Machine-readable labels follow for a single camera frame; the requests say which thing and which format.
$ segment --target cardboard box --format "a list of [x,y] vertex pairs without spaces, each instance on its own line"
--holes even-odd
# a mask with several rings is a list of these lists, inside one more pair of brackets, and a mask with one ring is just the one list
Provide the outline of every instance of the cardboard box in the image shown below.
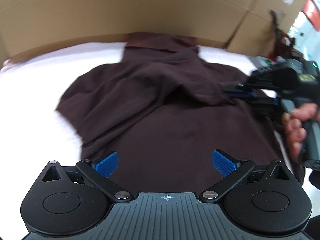
[[132,32],[169,33],[225,47],[254,0],[0,0],[0,32],[20,61]]
[[252,8],[231,40],[228,51],[267,56],[273,50],[270,10],[283,15],[279,28],[288,32],[306,0],[254,0]]

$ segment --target blue textured pad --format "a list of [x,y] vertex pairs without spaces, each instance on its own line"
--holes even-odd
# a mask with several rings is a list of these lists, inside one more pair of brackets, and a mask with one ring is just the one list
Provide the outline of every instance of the blue textured pad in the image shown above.
[[107,178],[118,168],[118,164],[119,156],[117,152],[114,152],[101,162],[97,163],[94,170]]
[[214,151],[212,153],[212,164],[221,173],[223,177],[237,169],[236,164],[223,156],[220,152]]

